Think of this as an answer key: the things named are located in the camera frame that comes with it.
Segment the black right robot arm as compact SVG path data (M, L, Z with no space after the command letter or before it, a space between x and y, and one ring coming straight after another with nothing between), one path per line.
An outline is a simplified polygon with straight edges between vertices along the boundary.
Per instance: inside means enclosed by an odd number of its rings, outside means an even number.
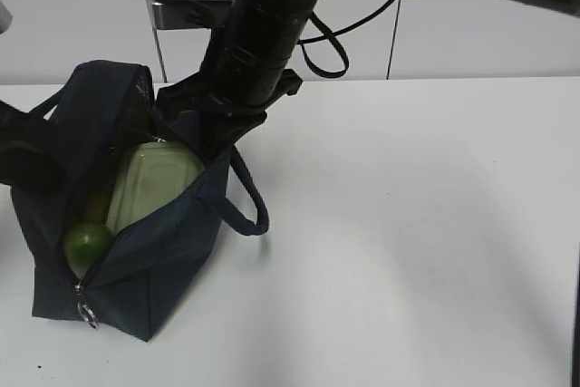
M318 0L150 0L160 30L206 28L208 49L197 73L159 91L169 119L196 116L194 141L212 161L263 123L266 110L295 94L300 78L287 65ZM579 0L513 0L578 15Z

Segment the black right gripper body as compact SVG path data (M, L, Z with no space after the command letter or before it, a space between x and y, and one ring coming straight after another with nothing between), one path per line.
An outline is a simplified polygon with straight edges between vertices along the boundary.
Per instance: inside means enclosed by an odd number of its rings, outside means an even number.
M283 71L271 97L255 107L220 100L204 73L195 73L159 89L155 109L167 122L193 116L193 142L206 163L266 121L266 110L280 98L298 93L303 81L292 70Z

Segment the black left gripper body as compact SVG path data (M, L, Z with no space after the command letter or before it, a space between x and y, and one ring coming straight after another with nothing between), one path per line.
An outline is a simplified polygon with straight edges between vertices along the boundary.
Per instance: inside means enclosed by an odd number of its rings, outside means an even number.
M44 118L58 104L48 99L28 112L1 103L1 183L32 192L53 192L65 179L56 148L58 129Z

